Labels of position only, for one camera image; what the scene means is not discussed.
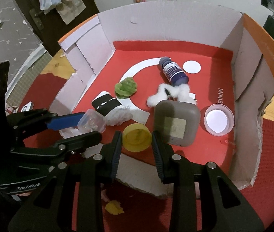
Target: metal screw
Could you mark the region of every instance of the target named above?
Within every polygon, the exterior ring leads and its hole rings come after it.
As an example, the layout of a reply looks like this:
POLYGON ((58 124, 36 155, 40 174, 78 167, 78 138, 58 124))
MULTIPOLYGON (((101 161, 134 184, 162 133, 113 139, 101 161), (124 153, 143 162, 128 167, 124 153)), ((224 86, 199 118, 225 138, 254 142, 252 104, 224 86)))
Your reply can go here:
POLYGON ((67 164, 66 164, 65 162, 61 162, 60 164, 57 165, 57 167, 58 167, 59 169, 64 169, 64 168, 67 167, 67 164))
POLYGON ((102 155, 101 154, 96 154, 93 156, 94 160, 101 160, 102 159, 102 155))
POLYGON ((55 167, 49 167, 49 169, 48 169, 48 171, 49 171, 49 173, 51 173, 52 172, 52 170, 54 169, 55 167))
POLYGON ((181 155, 179 155, 179 154, 174 154, 174 155, 172 155, 172 159, 173 159, 173 160, 180 160, 180 159, 181 159, 181 155))
POLYGON ((208 167, 211 169, 214 169, 214 168, 216 168, 216 164, 214 162, 209 162, 208 167))
POLYGON ((64 144, 59 145, 60 150, 64 150, 65 148, 66 148, 66 146, 64 144))

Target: plastic bag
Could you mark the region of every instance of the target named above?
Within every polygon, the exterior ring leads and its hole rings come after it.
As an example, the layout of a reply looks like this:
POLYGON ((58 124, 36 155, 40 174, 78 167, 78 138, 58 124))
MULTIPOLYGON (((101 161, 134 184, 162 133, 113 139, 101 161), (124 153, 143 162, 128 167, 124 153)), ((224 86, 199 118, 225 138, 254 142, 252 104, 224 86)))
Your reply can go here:
POLYGON ((50 10, 54 9, 57 5, 62 3, 61 0, 39 0, 40 9, 44 11, 46 15, 50 10))

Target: purple bottle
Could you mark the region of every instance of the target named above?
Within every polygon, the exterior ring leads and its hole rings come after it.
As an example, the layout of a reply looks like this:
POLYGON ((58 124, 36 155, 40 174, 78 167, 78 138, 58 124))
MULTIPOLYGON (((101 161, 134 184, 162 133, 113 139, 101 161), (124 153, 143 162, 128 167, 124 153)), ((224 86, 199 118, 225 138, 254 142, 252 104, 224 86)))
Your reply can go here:
POLYGON ((172 86, 179 86, 189 82, 189 77, 180 66, 169 57, 162 57, 160 59, 160 66, 163 68, 163 72, 172 86))

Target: yellow plastic cap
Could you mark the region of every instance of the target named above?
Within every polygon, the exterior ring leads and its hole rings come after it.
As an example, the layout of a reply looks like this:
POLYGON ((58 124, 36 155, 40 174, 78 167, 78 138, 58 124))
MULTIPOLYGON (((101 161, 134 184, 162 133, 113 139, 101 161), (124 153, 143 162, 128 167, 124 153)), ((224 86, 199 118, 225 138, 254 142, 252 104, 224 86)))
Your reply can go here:
POLYGON ((152 142, 149 129, 139 123, 131 124, 123 131, 123 146, 130 152, 146 150, 152 142))

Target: clear plastic cup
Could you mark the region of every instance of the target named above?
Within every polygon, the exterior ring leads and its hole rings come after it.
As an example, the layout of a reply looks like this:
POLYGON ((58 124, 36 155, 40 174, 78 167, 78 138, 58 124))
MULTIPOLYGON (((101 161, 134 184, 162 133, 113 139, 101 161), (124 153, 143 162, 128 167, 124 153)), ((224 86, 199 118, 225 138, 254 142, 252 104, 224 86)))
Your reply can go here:
POLYGON ((233 129, 235 118, 226 105, 213 104, 206 110, 204 124, 210 134, 224 136, 233 129))
POLYGON ((102 133, 106 129, 105 117, 93 109, 88 109, 79 120, 78 129, 83 134, 93 131, 102 133))

